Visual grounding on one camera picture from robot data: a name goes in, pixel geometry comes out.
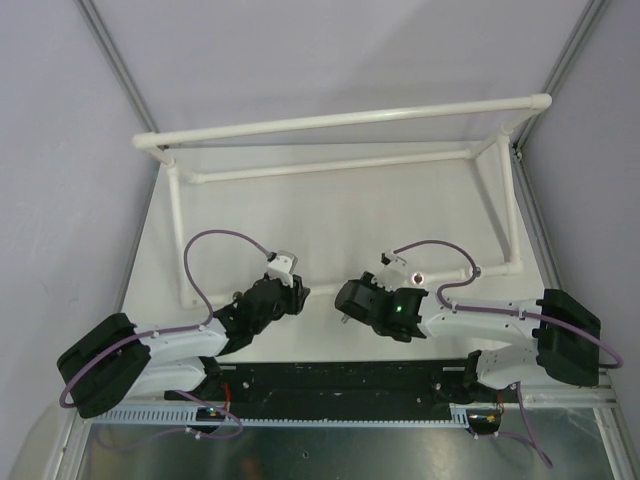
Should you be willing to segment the white PVC pipe frame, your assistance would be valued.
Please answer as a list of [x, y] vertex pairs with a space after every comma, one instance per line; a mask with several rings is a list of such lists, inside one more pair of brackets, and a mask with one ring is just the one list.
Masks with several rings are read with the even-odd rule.
[[511, 139], [547, 94], [272, 120], [133, 138], [160, 166], [124, 304], [221, 305], [298, 257], [313, 305], [405, 257], [406, 284], [478, 279], [473, 296], [543, 286], [516, 199]]

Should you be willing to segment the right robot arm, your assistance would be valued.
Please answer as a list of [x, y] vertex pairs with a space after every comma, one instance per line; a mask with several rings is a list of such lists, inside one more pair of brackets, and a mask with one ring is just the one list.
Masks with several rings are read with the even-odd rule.
[[468, 337], [498, 341], [502, 348], [474, 352], [462, 376], [464, 393], [476, 401], [516, 382], [550, 378], [577, 387], [599, 382], [600, 320], [566, 292], [484, 306], [440, 299], [424, 289], [386, 290], [366, 272], [347, 281], [335, 308], [378, 335], [408, 343], [414, 338]]

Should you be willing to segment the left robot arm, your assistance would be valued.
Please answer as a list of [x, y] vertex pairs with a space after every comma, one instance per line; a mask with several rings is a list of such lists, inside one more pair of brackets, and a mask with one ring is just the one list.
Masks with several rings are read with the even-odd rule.
[[61, 407], [94, 418], [123, 400], [185, 391], [214, 397], [222, 376], [216, 359], [252, 343], [271, 323], [296, 316], [310, 294], [300, 276], [291, 285], [264, 276], [201, 324], [144, 328], [112, 314], [68, 348], [57, 368], [65, 383]]

